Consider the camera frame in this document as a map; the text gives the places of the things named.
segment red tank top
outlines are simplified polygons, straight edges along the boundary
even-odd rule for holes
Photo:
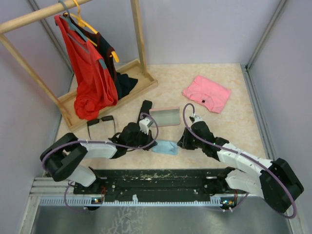
[[[118,94],[108,69],[99,63],[103,57],[90,41],[84,41],[68,23],[54,16],[64,38],[69,59],[78,83],[77,97],[74,103],[79,118],[92,120],[106,106],[117,104]]]

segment wooden base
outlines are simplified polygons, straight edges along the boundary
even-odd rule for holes
[[[120,99],[116,106],[108,106],[100,110],[98,118],[108,115],[111,111],[123,106],[129,101],[158,86],[158,81],[148,72],[146,77],[144,76],[141,64],[138,59],[121,66],[119,69],[117,69],[117,71],[122,74],[127,73],[129,77],[137,78],[138,82],[130,94]],[[65,113],[64,110],[60,110],[69,130],[72,132],[85,126],[87,123],[87,120],[80,119],[75,113],[74,102],[76,100],[76,95],[76,91],[71,91],[58,98],[70,113],[69,116]]]

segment eyeglasses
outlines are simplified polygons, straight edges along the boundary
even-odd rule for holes
[[[92,125],[98,124],[100,120],[102,120],[103,122],[111,121],[111,120],[112,120],[112,121],[114,122],[114,132],[115,132],[115,134],[116,134],[116,125],[115,125],[114,117],[113,117],[113,116],[104,116],[104,117],[102,117],[102,118],[96,118],[96,119],[93,119],[93,120],[89,120],[89,121],[87,122],[88,134],[89,134],[90,140],[92,140],[92,139],[91,139],[91,136],[90,136],[89,127],[92,126]]]

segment hanger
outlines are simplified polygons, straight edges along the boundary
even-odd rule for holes
[[[73,1],[74,1],[74,3],[76,4],[76,6],[77,6],[77,8],[78,8],[77,16],[74,15],[73,13],[70,13],[67,7],[66,7],[66,8],[64,7],[65,10],[66,10],[65,15],[69,15],[69,16],[71,16],[71,17],[77,19],[78,25],[79,25],[80,27],[88,27],[94,34],[97,34],[97,33],[98,33],[97,30],[95,30],[90,24],[88,24],[86,21],[84,21],[84,20],[81,18],[81,14],[80,14],[81,8],[80,8],[80,5],[78,4],[78,2],[77,2],[76,0],[73,0]],[[97,46],[97,44],[94,43],[91,39],[88,39],[88,40],[89,40],[94,46]],[[112,51],[112,54],[110,55],[110,57],[113,57],[113,58],[115,59],[116,62],[119,62],[118,55],[117,55],[117,53],[116,53],[115,51]]]
[[[65,3],[64,3],[62,0],[58,0],[58,2],[61,3],[61,4],[63,5],[63,7],[65,8],[65,10],[67,11],[67,13],[69,13],[68,8],[67,8],[67,6],[65,5]],[[63,19],[63,20],[65,20],[65,21],[68,23],[69,29],[70,29],[70,30],[76,31],[76,32],[82,37],[82,39],[84,39],[85,41],[88,41],[88,40],[89,40],[89,39],[88,39],[88,38],[87,38],[87,37],[70,21],[69,18],[64,17],[64,16],[60,16],[60,18]],[[83,47],[77,40],[75,40],[69,33],[67,33],[67,35],[68,35],[74,42],[76,42],[81,48],[83,48],[85,51],[87,51],[86,48],[84,48],[84,47]],[[102,66],[103,69],[106,69],[106,68],[107,68],[107,67],[106,67],[106,64],[105,64],[105,62],[104,62],[104,60],[103,60],[102,58],[99,59],[98,61],[99,61],[99,63],[101,64],[101,66]]]
[[[78,8],[78,11],[77,11],[77,15],[78,15],[78,25],[80,26],[80,27],[85,27],[86,26],[86,24],[85,23],[83,23],[83,21],[82,21],[82,18],[81,18],[81,14],[80,14],[80,11],[81,11],[81,9],[80,9],[80,5],[78,4],[78,2],[76,1],[76,0],[73,0],[74,1],[74,3],[76,4],[76,6],[77,6],[77,8]]]

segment wooden clothes rack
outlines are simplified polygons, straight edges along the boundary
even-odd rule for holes
[[[84,4],[91,0],[77,0],[78,4]],[[73,0],[66,0],[65,5],[68,9],[76,6]],[[128,103],[129,101],[137,98],[138,96],[144,94],[145,92],[151,90],[157,86],[157,80],[153,78],[146,68],[145,50],[144,50],[144,40],[143,31],[141,24],[141,14],[138,0],[131,0],[131,8],[133,14],[133,21],[136,31],[136,42],[139,54],[139,60],[135,59],[117,69],[120,73],[127,73],[129,77],[137,78],[138,83],[129,95],[123,97],[118,101],[116,106],[105,107],[99,112],[99,117],[107,115],[109,112],[116,108]],[[34,11],[27,15],[9,20],[0,24],[0,42],[3,46],[13,55],[13,57],[20,63],[20,65],[31,75],[34,81],[44,90],[44,92],[49,96],[49,98],[58,106],[68,128],[74,131],[87,122],[85,119],[80,119],[74,110],[74,101],[76,100],[77,92],[71,91],[61,97],[56,97],[55,94],[49,89],[49,87],[43,82],[43,80],[38,76],[35,70],[27,63],[26,59],[19,53],[19,51],[14,47],[14,45],[8,40],[4,33],[13,31],[17,28],[23,27],[30,23],[39,21],[46,17],[58,14],[64,11],[64,7],[61,3],[57,3],[43,9]]]

